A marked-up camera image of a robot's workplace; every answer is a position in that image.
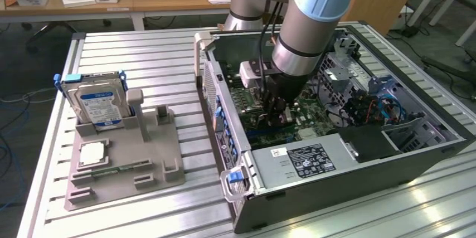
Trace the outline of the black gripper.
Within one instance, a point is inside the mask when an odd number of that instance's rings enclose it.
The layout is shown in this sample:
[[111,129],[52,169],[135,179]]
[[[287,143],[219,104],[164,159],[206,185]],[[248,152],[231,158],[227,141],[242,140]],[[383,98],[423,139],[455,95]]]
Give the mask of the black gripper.
[[263,96],[266,110],[284,110],[287,104],[295,102],[300,95],[308,76],[291,76],[284,73],[274,74],[267,78],[267,89]]

